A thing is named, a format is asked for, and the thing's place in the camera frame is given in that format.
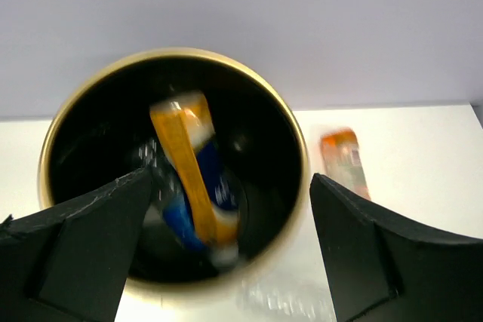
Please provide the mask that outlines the large orange milk tea bottle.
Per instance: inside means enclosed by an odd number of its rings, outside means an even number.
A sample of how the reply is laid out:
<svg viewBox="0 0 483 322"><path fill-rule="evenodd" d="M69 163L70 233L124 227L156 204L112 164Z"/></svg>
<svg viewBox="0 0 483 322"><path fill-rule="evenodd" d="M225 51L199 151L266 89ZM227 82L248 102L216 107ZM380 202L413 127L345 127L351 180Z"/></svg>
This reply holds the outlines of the large orange milk tea bottle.
<svg viewBox="0 0 483 322"><path fill-rule="evenodd" d="M162 150L183 184L195 233L215 268L233 267L239 258L239 181L220 156L205 95L192 91L150 106Z"/></svg>

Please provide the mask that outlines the blue label water bottle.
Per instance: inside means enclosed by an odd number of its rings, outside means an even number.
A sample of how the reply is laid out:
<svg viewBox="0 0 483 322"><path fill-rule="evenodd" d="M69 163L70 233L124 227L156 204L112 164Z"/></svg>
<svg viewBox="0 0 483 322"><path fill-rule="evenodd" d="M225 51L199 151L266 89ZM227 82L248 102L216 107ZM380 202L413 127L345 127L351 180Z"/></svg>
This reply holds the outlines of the blue label water bottle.
<svg viewBox="0 0 483 322"><path fill-rule="evenodd" d="M149 138L137 155L153 178L152 203L162 222L187 250L204 252L207 247L195 233L189 199L176 170L165 156L159 141Z"/></svg>

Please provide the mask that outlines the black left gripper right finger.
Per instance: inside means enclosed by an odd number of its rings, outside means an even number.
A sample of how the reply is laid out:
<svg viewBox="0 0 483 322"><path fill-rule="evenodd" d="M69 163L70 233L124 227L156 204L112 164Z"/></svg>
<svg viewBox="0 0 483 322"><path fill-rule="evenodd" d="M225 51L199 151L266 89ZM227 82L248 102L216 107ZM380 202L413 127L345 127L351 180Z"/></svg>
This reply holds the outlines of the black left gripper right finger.
<svg viewBox="0 0 483 322"><path fill-rule="evenodd" d="M482 242L424 225L327 176L312 215L338 321L480 321Z"/></svg>

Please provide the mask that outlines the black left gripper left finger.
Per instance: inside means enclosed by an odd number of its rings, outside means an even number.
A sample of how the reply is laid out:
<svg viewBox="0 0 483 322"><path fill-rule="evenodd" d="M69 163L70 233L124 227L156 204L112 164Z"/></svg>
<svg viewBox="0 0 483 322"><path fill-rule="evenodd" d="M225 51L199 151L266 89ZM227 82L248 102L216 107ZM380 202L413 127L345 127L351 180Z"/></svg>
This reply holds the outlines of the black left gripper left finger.
<svg viewBox="0 0 483 322"><path fill-rule="evenodd" d="M152 188L139 169L1 223L3 321L113 321Z"/></svg>

